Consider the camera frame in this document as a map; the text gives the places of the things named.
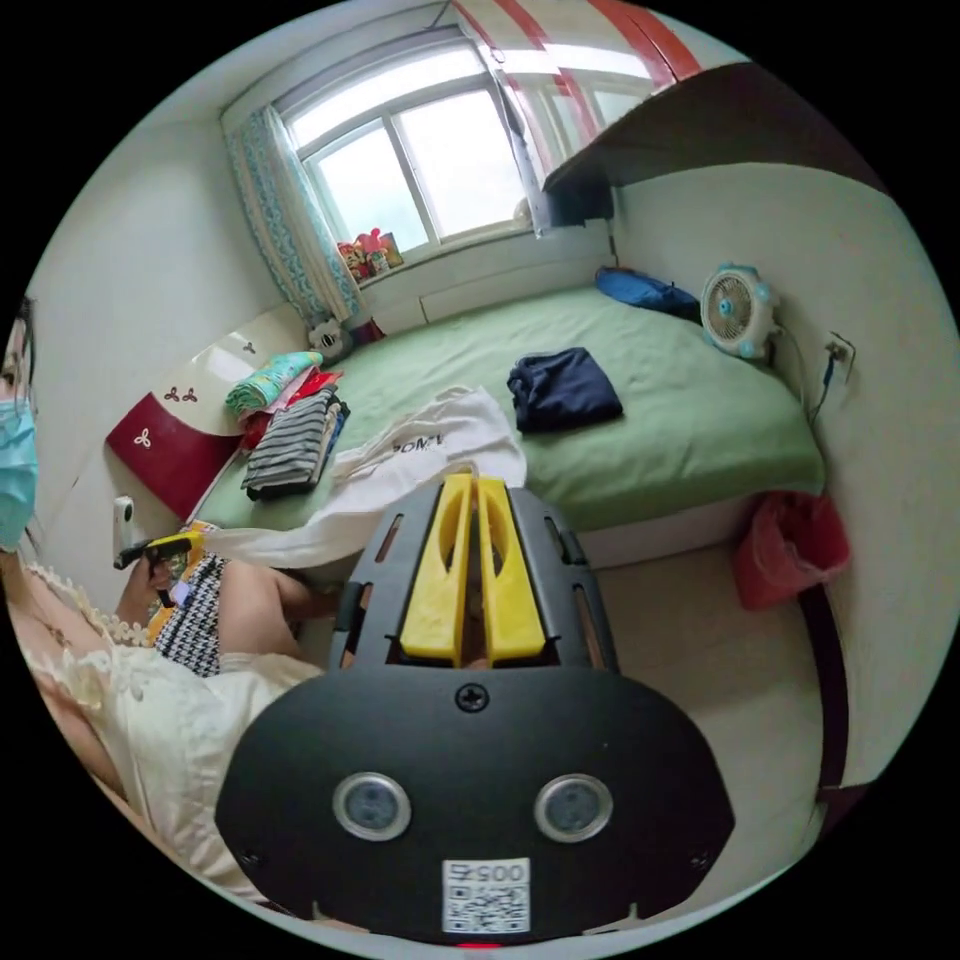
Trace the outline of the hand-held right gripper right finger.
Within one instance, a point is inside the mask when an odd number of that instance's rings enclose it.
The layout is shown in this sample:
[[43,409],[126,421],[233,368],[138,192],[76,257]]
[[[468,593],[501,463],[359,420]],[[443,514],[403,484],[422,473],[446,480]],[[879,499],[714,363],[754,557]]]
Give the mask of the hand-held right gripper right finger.
[[477,515],[488,663],[499,667],[536,658],[546,637],[502,479],[487,475],[477,479]]

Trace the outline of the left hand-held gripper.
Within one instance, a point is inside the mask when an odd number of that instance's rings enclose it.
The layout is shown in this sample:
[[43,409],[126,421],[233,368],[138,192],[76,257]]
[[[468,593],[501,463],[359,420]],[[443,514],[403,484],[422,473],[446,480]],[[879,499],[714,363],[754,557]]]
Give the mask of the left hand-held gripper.
[[170,536],[121,548],[114,556],[113,566],[118,571],[132,567],[132,572],[118,607],[148,608],[155,600],[163,608],[174,607],[170,565],[192,551],[203,552],[206,536],[207,527],[194,524]]

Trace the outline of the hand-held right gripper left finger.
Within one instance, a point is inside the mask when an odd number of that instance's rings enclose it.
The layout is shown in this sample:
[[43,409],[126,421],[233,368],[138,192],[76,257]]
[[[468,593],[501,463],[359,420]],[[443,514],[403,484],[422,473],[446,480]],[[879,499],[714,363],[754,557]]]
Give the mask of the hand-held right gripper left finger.
[[473,477],[447,476],[428,522],[399,642],[411,659],[462,665]]

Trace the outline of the person's left hand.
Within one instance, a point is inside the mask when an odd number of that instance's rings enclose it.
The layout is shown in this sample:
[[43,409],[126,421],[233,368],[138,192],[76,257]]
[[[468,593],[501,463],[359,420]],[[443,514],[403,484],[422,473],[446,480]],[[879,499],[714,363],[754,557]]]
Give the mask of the person's left hand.
[[127,583],[118,601],[117,618],[130,625],[146,626],[150,609],[160,599],[160,592],[169,589],[169,566],[160,563],[154,568],[143,560],[132,567]]

